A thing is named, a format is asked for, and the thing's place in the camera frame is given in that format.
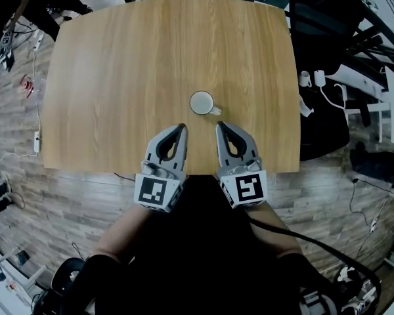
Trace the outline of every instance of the person's left arm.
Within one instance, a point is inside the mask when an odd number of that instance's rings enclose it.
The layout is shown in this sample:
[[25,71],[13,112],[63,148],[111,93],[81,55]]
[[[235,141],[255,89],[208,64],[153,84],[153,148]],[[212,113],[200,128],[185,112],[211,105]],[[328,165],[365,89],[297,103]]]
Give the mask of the person's left arm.
[[7,28],[7,30],[9,32],[14,32],[14,28],[16,27],[16,23],[19,21],[20,17],[24,13],[26,7],[28,6],[28,3],[29,3],[29,0],[20,0],[20,5],[16,9],[14,17]]

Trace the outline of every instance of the white mug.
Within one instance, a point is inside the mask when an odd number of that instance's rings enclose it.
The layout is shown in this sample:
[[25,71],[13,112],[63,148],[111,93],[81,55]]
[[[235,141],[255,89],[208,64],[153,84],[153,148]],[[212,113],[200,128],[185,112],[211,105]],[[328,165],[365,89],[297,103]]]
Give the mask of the white mug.
[[215,107],[213,97],[205,91],[197,91],[190,97],[190,107],[195,114],[214,114],[219,116],[222,110]]
[[313,84],[311,83],[311,76],[309,75],[308,71],[302,71],[297,78],[297,82],[302,87],[312,87]]

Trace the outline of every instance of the mug rim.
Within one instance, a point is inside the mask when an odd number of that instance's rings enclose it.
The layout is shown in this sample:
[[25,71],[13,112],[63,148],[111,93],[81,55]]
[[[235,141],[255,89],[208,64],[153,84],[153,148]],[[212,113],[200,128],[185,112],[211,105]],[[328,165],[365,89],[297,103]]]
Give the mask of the mug rim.
[[[192,96],[194,96],[196,93],[199,93],[199,92],[207,93],[207,94],[210,96],[210,98],[211,98],[211,108],[210,108],[210,110],[208,110],[206,113],[197,113],[197,112],[195,112],[195,111],[192,109],[192,107],[191,107],[191,98],[192,98]],[[215,101],[214,101],[214,99],[213,99],[213,96],[212,96],[211,94],[209,94],[207,91],[199,90],[199,91],[194,92],[194,93],[190,96],[190,100],[188,101],[188,105],[190,106],[190,109],[192,110],[192,113],[195,113],[197,116],[205,116],[206,114],[209,114],[209,113],[212,111],[212,109],[215,107]]]

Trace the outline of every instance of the black sleeve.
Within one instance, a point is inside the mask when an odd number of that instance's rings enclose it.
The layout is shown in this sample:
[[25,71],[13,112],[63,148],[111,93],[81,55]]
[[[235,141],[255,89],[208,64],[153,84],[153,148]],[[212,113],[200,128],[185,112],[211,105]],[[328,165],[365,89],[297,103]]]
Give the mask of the black sleeve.
[[90,257],[63,296],[60,315],[83,314],[98,295],[120,282],[121,264],[106,255]]
[[305,256],[289,254],[278,261],[287,279],[294,281],[300,287],[327,295],[337,307],[340,305],[339,293],[335,285],[322,276]]

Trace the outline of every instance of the wood grain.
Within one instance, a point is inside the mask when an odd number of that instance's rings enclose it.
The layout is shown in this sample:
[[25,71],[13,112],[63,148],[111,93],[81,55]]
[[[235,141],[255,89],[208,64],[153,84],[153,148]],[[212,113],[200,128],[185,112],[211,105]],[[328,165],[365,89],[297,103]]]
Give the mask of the wood grain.
[[[200,116],[205,90],[223,111]],[[238,0],[150,0],[65,23],[47,78],[46,167],[139,172],[148,141],[186,123],[185,171],[216,173],[215,124],[255,139],[273,173],[299,169],[296,67],[283,10]]]

